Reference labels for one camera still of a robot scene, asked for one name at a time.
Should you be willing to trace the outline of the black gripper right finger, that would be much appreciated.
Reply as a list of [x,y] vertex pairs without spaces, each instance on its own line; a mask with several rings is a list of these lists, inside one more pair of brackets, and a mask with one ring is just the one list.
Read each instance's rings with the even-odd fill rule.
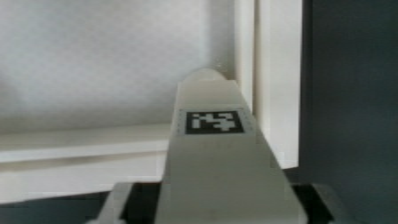
[[355,224],[332,188],[314,183],[292,183],[291,187],[307,215],[307,224]]

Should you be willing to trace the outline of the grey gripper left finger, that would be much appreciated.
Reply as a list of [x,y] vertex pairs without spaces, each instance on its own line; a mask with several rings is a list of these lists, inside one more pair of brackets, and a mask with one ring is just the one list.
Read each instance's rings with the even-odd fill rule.
[[154,224],[157,196],[157,182],[117,183],[86,224]]

